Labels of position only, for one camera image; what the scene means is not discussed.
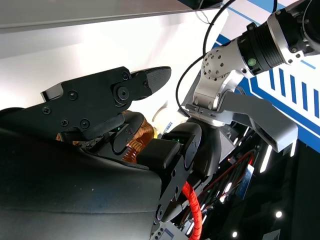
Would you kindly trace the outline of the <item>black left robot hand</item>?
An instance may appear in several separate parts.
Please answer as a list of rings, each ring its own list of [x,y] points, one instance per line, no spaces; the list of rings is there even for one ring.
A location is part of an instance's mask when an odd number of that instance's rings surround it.
[[[193,170],[200,176],[211,176],[218,170],[221,159],[222,144],[218,127],[209,125],[195,118],[188,123],[196,123],[201,128],[201,139],[193,158]]]

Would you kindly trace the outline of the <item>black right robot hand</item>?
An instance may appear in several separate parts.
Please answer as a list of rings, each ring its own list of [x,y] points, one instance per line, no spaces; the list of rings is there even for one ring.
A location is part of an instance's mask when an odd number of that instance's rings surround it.
[[[171,68],[118,67],[63,81],[44,102],[0,112],[3,240],[148,240],[177,200],[202,130],[182,123],[124,161],[144,121],[133,101],[160,90]]]

